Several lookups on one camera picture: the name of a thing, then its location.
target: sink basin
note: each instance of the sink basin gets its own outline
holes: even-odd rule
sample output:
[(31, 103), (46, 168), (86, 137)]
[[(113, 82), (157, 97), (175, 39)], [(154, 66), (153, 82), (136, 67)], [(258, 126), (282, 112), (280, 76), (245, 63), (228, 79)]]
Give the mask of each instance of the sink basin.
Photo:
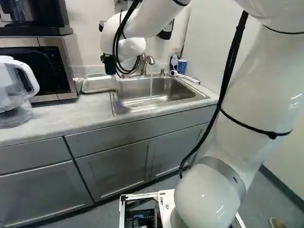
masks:
[(171, 76), (133, 77), (117, 83), (118, 90), (110, 93), (114, 115), (210, 98)]

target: blue cup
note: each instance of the blue cup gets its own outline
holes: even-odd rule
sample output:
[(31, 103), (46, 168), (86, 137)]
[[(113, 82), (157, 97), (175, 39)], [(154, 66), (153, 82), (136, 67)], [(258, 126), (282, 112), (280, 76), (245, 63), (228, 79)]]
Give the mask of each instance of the blue cup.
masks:
[(177, 64), (177, 73), (184, 75), (186, 73), (187, 61), (185, 59), (179, 59)]

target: gray cabinet door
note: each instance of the gray cabinet door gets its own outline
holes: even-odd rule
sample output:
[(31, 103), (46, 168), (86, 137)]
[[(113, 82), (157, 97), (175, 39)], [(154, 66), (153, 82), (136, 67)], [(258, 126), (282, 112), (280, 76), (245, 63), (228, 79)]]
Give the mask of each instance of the gray cabinet door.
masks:
[(72, 161), (0, 176), (0, 227), (16, 227), (92, 204)]
[(155, 138), (151, 178), (155, 179), (177, 170), (182, 159), (196, 145), (207, 125), (207, 123), (201, 124)]
[(146, 180), (149, 140), (76, 159), (95, 201)]

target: microwave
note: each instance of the microwave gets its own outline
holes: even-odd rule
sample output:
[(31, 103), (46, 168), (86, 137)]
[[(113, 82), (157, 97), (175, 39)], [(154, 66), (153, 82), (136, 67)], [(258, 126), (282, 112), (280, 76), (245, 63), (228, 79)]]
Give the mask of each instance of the microwave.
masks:
[[(78, 97), (64, 37), (0, 38), (0, 55), (12, 56), (32, 69), (40, 91), (30, 99), (30, 102)], [(17, 70), (25, 89), (30, 91), (24, 73)]]

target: shoe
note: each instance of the shoe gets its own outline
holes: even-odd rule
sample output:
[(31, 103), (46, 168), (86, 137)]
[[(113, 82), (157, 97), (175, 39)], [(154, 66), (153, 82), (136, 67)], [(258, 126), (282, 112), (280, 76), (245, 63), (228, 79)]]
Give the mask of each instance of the shoe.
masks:
[(270, 218), (268, 221), (271, 228), (287, 228), (283, 222), (277, 220), (276, 218)]

